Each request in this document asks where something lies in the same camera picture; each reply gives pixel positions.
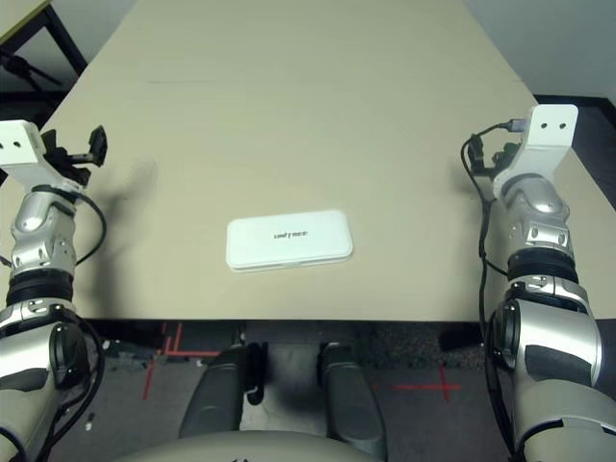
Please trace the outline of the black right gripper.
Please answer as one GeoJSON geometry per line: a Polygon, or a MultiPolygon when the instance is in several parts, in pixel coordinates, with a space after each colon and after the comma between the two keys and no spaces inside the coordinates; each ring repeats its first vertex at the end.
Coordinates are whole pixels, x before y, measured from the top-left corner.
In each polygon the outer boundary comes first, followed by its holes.
{"type": "MultiPolygon", "coordinates": [[[[507,142],[501,151],[496,152],[492,157],[494,164],[493,172],[500,173],[508,168],[518,152],[518,144],[507,142]]],[[[472,134],[468,143],[468,157],[471,169],[484,169],[483,142],[479,134],[472,134]]]]}

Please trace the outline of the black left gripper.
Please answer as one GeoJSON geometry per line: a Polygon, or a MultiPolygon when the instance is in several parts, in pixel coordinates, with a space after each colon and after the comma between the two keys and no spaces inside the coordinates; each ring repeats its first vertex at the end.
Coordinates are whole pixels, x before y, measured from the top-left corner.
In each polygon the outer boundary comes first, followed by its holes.
{"type": "Polygon", "coordinates": [[[89,183],[91,172],[86,167],[78,165],[104,165],[107,155],[107,134],[102,125],[90,133],[89,153],[70,155],[63,147],[57,146],[57,131],[48,130],[40,134],[45,149],[45,160],[57,170],[62,177],[72,180],[81,186],[89,183]]]}

